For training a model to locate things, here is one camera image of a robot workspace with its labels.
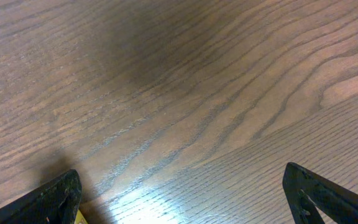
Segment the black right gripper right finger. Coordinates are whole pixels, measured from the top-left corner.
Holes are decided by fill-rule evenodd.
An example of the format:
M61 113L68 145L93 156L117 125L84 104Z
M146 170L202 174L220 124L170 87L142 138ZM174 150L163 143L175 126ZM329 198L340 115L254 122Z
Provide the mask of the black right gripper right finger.
M283 189L296 224L323 223L319 211L336 223L358 223L358 195L296 164L286 165Z

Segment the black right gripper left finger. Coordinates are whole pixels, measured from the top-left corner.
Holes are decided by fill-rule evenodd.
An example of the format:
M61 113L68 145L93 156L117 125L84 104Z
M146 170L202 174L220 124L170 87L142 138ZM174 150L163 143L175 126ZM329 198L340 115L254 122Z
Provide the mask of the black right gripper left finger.
M80 176L70 169L0 208L0 224L73 224L81 194Z

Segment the yellow green juice carton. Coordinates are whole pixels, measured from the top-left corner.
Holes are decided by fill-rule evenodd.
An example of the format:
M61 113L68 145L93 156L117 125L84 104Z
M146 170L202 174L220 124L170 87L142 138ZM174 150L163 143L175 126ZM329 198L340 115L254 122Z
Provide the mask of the yellow green juice carton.
M76 213L74 224L88 224L83 214L79 210Z

